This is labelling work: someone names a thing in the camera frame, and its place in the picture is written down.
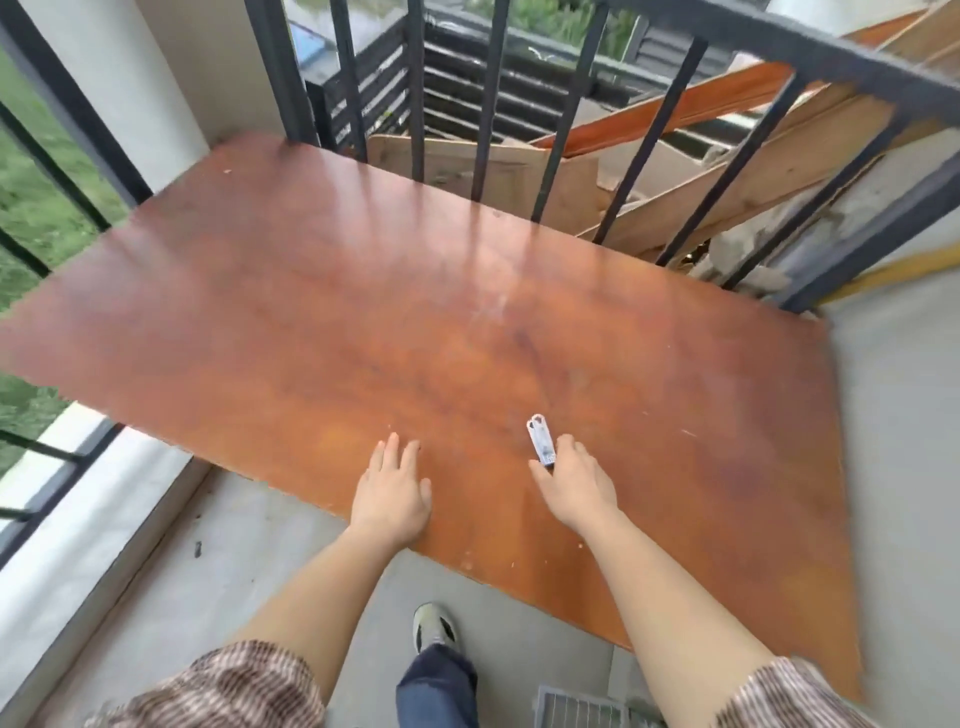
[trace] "sneaker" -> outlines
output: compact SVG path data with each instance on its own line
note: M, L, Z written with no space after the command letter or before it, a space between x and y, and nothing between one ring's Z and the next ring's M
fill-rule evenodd
M450 614L439 604L428 601L414 612L414 648L419 655L431 644L445 644L457 652L462 651Z

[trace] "blue pants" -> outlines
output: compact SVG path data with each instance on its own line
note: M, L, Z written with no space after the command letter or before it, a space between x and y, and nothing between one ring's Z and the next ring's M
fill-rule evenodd
M396 686L400 728L479 728L477 673L445 644L431 644Z

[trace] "person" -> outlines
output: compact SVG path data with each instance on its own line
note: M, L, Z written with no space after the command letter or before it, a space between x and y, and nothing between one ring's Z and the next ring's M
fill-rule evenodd
M380 574L426 527L431 484L418 442L378 443L357 484L347 528L228 644L101 724L307 728L324 706ZM583 444L557 441L549 473L531 473L550 512L572 528L610 585L650 692L671 728L869 726L802 661L775 658L683 567L617 508L610 478ZM477 674L453 617L414 614L417 657L396 688L401 728L478 728Z

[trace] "small white object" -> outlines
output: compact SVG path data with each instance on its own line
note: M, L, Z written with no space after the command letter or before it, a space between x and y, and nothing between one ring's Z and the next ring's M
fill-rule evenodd
M543 415L534 415L527 420L527 431L530 432L540 463L545 468L552 468L557 462L557 451L553 448L553 438L550 437L550 429Z

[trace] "sleeve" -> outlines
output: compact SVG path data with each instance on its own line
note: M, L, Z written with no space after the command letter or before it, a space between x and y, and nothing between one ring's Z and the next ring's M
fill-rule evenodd
M718 728L876 728L812 666L779 657L761 667L717 714Z
M313 728L324 703L307 663L264 642L205 654L153 690L86 725L114 728Z

